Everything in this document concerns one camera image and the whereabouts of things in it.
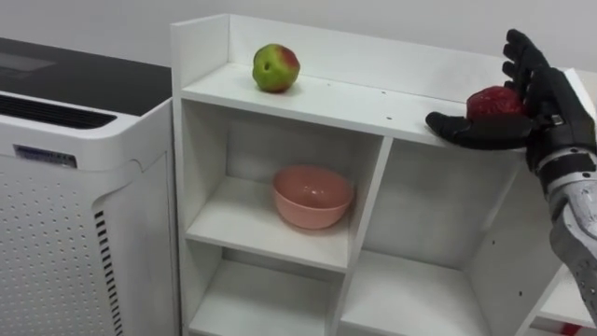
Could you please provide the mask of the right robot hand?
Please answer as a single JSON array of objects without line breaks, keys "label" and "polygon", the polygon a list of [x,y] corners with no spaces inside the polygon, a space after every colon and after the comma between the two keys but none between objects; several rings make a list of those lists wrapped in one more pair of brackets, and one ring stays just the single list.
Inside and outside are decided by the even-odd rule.
[{"label": "right robot hand", "polygon": [[510,29],[502,66],[504,84],[522,99],[523,116],[466,117],[431,112],[425,123],[437,137],[458,147],[478,150],[524,148],[533,170],[548,155],[565,148],[596,152],[593,118],[563,71],[551,66],[524,33]]}]

